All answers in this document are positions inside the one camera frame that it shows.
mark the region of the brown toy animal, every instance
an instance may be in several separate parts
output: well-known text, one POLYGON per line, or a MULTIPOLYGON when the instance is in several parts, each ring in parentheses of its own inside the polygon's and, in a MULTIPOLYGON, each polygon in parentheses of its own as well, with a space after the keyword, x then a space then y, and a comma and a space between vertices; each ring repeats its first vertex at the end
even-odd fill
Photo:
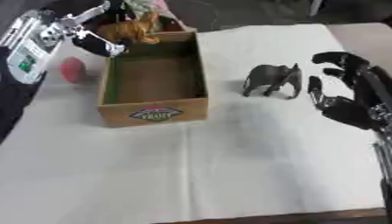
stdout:
POLYGON ((297 98, 302 90, 302 72, 298 64, 295 64, 293 68, 260 65, 252 69, 245 80, 243 95, 248 97, 250 92, 256 88, 270 85, 267 91, 263 93, 265 96, 270 96, 273 91, 280 90, 286 83, 290 83, 294 87, 294 95, 287 97, 287 99, 297 98))
POLYGON ((151 31, 158 17, 159 13, 157 11, 148 11, 136 20, 103 25, 98 29, 98 34, 111 42, 131 39, 136 42, 154 45, 159 43, 159 38, 148 32, 151 31))

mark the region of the pink ball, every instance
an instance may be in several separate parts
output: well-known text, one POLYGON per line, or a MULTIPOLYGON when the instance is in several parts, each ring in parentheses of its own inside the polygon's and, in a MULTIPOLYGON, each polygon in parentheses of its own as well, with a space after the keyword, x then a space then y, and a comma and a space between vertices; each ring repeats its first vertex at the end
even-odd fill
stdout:
POLYGON ((61 62, 60 71, 64 79, 71 83, 80 83, 86 77, 84 63, 75 57, 64 59, 61 62))

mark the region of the open box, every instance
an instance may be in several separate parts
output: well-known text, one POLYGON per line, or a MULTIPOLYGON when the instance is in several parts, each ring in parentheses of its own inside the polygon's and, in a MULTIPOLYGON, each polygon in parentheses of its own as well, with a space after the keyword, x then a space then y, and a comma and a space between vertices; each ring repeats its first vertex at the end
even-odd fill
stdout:
POLYGON ((193 32, 158 34, 108 59, 98 110, 111 127, 204 119, 208 95, 193 32))

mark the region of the white paper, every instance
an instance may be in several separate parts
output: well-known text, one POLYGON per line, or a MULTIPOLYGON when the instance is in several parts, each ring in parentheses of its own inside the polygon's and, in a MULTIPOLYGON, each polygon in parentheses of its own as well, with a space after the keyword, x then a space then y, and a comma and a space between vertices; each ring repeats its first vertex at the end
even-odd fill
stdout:
MULTIPOLYGON (((382 207, 371 131, 323 117, 306 93, 312 55, 342 51, 322 25, 250 26, 199 34, 205 121, 111 129, 96 86, 59 77, 65 45, 37 99, 0 150, 0 223, 154 223, 382 207), (241 96, 250 70, 298 63, 296 99, 241 96)), ((322 76, 328 95, 352 96, 322 76)))

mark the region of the gray elephant toy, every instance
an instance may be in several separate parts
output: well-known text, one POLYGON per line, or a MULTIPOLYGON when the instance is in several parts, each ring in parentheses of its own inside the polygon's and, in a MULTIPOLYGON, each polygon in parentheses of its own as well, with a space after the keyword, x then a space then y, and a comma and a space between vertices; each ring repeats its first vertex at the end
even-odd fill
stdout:
POLYGON ((270 96, 272 92, 279 91, 286 83, 290 83, 294 87, 294 95, 287 97, 287 99, 297 98, 302 90, 302 71, 298 64, 295 64, 292 68, 260 65, 252 69, 245 80, 243 95, 248 97, 256 88, 270 85, 263 93, 264 96, 270 96))

